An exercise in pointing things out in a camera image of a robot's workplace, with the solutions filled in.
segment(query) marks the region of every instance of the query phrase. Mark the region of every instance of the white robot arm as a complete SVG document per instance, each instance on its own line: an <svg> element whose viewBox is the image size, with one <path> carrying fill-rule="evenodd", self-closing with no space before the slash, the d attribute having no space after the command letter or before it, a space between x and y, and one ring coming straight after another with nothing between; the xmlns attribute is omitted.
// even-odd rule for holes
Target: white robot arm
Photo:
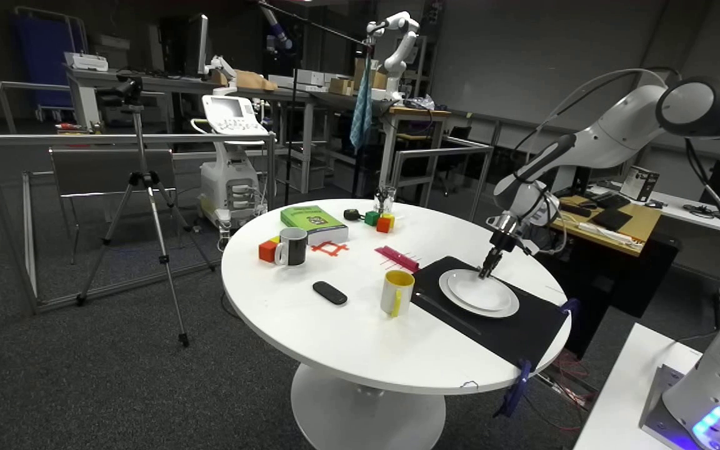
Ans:
<svg viewBox="0 0 720 450"><path fill-rule="evenodd" d="M400 78L406 70L406 58L411 55L411 48L418 42L418 22L410 17L410 12L395 12L384 17L383 22L369 19L364 32L369 42L378 42L388 30L405 30L400 44L389 58L383 62L383 72L388 75L388 89L400 100Z"/></svg>
<svg viewBox="0 0 720 450"><path fill-rule="evenodd" d="M636 88L595 125L560 138L530 164L498 182L495 195L510 207L491 220L491 249L481 262L479 277L491 273L503 249L513 249L520 243L518 220L535 214L535 179L544 170L560 164L615 168L660 133L720 138L720 78L690 78L673 88ZM680 425L680 435L669 444L720 448L720 334L694 369L663 393L660 404Z"/></svg>

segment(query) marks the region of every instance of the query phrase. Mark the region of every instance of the floor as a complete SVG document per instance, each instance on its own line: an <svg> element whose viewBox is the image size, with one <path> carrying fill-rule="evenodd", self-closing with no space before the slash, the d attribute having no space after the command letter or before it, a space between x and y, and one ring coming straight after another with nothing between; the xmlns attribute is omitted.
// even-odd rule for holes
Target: floor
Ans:
<svg viewBox="0 0 720 450"><path fill-rule="evenodd" d="M20 205L13 193L24 160L29 158L0 152L9 212ZM61 293L85 277L103 228L85 233L79 260L73 260L50 189L50 182L34 189L41 285ZM344 193L344 182L331 178L311 197ZM468 187L435 193L430 207L464 214ZM180 349L165 285L33 314L4 229L0 223L0 448L306 448L286 400L294 363L254 338L219 303L218 275L178 280L183 318L193 332L193 344ZM99 277L158 270L144 220L129 220L116 238L121 245L106 255ZM206 255L218 255L215 233L195 240ZM173 233L169 252L183 264L198 262ZM714 280L673 270L640 322L703 348L711 334L714 287ZM570 383L591 393L603 388L631 322L635 318L610 309L585 357L561 360L574 375ZM495 417L500 400L503 393L449 398L436 448L571 448L585 423L585 409L543 383L530 383L513 417Z"/></svg>

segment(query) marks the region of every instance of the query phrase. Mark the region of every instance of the yellow cup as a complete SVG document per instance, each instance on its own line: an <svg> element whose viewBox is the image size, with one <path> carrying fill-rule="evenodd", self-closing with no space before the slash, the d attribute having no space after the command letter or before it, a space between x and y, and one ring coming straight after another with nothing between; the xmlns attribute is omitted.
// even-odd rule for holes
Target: yellow cup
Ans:
<svg viewBox="0 0 720 450"><path fill-rule="evenodd" d="M388 270L380 307L388 318L398 318L410 307L415 277L405 270Z"/></svg>

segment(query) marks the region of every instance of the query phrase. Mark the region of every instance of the white round table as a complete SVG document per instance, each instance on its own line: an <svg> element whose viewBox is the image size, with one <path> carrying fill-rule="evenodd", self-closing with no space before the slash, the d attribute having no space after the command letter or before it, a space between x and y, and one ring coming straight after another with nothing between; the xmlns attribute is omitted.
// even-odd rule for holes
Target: white round table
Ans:
<svg viewBox="0 0 720 450"><path fill-rule="evenodd" d="M335 218L373 199L314 199ZM329 258L306 249L304 264L269 264L258 260L258 245L281 229L280 210L269 210L240 228L223 252L223 283L234 313L264 342L299 363L290 402L303 435L319 450L406 450L433 448L445 425L441 394L473 394L510 388L518 367L454 328L410 305L400 318L380 309L383 277L398 268L375 247L411 258L419 268L451 255L479 264L489 249L489 233L468 220L393 205L389 235L348 223L344 252ZM558 280L520 249L508 252L491 273L548 303L561 305ZM348 295L335 307L311 293L325 280ZM570 334L565 318L553 344L538 363L548 367Z"/></svg>

